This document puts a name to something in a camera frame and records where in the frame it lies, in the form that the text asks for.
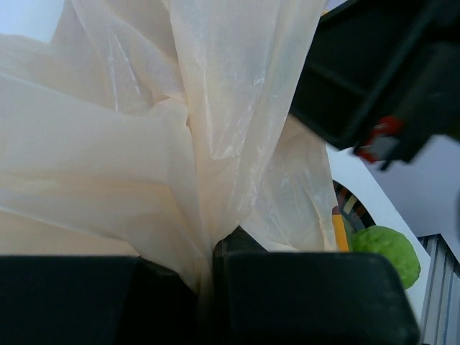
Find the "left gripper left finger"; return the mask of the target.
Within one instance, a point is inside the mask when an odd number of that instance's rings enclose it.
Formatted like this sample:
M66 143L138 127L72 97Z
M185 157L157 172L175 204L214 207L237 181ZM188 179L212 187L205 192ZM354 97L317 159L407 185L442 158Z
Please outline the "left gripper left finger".
M195 344L196 301L140 257L1 258L3 344Z

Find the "translucent beige plastic bag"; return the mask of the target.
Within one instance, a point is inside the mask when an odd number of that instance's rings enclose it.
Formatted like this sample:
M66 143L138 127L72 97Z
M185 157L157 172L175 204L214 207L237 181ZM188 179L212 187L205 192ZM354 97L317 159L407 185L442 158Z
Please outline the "translucent beige plastic bag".
M323 1L67 1L1 36L1 253L139 254L195 293L242 226L337 249L326 147L290 105Z

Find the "green fake custard apple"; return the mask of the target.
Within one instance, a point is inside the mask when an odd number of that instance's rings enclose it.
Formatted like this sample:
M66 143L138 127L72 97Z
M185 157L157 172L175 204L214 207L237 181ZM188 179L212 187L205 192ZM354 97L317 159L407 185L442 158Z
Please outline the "green fake custard apple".
M406 290L420 277L421 265L413 245L394 229L375 225L360 230L351 236L351 249L382 255L396 269Z

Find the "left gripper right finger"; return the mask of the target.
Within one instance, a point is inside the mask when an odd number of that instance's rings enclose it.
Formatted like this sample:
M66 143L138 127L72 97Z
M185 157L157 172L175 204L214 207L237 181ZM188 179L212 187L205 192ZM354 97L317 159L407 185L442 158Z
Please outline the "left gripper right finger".
M418 344L420 330L383 256L268 252L243 229L213 250L220 344Z

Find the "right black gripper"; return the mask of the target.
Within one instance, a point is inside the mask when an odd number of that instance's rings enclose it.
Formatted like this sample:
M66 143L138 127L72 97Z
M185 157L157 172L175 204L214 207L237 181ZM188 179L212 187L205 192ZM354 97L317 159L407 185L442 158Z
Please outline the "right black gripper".
M346 1L320 19L290 114L386 170L459 138L459 3Z

